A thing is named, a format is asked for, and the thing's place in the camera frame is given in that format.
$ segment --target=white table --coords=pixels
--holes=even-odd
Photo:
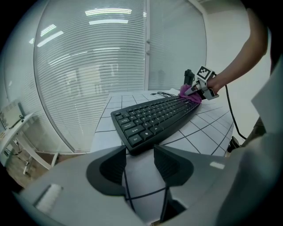
[[[144,103],[161,95],[156,91],[111,93],[98,123],[91,152],[122,145],[112,122],[112,111]],[[179,131],[161,144],[200,154],[224,156],[233,132],[233,119],[227,106],[215,100],[203,100],[196,115]],[[162,211],[165,183],[154,165],[153,149],[138,156],[126,156],[127,165],[123,186],[129,189],[126,195],[137,215],[147,224],[159,220]]]
[[[17,150],[17,146],[13,142],[14,139],[17,139],[18,142],[23,146],[23,148],[30,154],[32,158],[38,161],[41,165],[43,165],[48,170],[55,165],[56,158],[58,153],[56,153],[53,157],[51,165],[48,164],[45,160],[43,160],[36,152],[35,147],[29,142],[26,136],[23,133],[23,126],[32,118],[33,114],[28,114],[25,116],[23,122],[19,121],[13,128],[7,130],[5,132],[5,137],[0,141],[0,153],[2,153],[5,148],[11,144],[13,149]]]

